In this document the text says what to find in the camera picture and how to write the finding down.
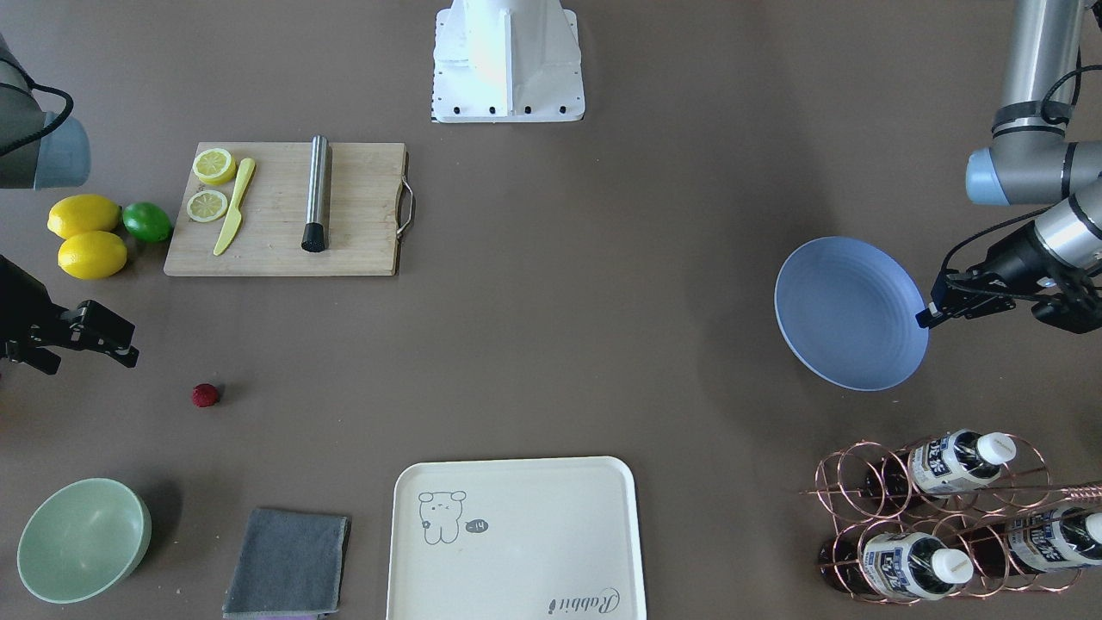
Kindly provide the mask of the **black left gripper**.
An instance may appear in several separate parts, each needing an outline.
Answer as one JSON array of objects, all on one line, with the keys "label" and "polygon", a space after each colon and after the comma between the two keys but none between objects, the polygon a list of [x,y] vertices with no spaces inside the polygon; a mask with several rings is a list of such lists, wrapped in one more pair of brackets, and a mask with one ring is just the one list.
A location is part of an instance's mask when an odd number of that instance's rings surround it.
[{"label": "black left gripper", "polygon": [[917,325],[932,329],[949,319],[976,319],[991,313],[991,294],[1038,295],[1051,293],[1058,279],[1052,260],[1035,226],[1022,226],[988,247],[973,271],[942,270],[934,280],[932,300],[914,315]]}]

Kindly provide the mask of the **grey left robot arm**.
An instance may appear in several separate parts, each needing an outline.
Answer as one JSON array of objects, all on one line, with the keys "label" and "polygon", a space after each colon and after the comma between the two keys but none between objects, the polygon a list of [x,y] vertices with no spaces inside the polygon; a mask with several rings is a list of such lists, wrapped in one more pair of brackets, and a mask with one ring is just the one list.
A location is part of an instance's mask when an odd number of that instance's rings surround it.
[{"label": "grey left robot arm", "polygon": [[916,320],[1004,313],[1019,300],[1048,326],[1093,331],[1101,322],[1101,146],[1066,135],[1080,81],[1080,35],[1098,1],[1018,1],[992,142],[969,156],[966,193],[976,204],[1036,205],[1017,228],[966,270],[941,267],[932,300]]}]

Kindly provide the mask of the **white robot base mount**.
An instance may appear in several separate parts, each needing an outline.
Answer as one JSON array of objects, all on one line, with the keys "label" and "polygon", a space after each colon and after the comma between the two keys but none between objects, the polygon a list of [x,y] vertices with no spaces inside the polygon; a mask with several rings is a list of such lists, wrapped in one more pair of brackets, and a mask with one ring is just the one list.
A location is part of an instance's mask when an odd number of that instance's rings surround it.
[{"label": "white robot base mount", "polygon": [[559,1],[453,1],[434,24],[431,121],[584,118],[579,17]]}]

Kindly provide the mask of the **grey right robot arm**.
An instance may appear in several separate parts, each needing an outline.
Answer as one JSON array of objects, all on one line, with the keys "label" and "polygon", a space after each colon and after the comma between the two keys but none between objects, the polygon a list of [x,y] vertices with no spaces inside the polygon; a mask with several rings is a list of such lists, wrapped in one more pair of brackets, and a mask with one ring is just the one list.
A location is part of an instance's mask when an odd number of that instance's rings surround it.
[{"label": "grey right robot arm", "polygon": [[[71,94],[34,78],[1,42],[1,187],[75,188],[90,175],[90,143],[72,116]],[[134,368],[133,323],[94,300],[55,305],[47,289],[1,259],[1,353],[45,376],[58,373],[54,348],[93,350]]]}]

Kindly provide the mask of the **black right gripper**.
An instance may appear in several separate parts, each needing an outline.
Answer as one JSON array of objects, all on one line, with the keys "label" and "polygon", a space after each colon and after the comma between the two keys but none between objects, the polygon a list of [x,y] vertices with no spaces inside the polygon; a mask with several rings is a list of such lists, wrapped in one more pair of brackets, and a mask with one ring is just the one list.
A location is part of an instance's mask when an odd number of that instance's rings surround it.
[{"label": "black right gripper", "polygon": [[133,346],[133,323],[95,300],[79,303],[71,325],[65,309],[52,303],[46,289],[15,263],[1,257],[1,341],[3,358],[46,376],[60,370],[60,356],[47,346],[68,342],[72,350],[93,350],[133,369],[140,350]]}]

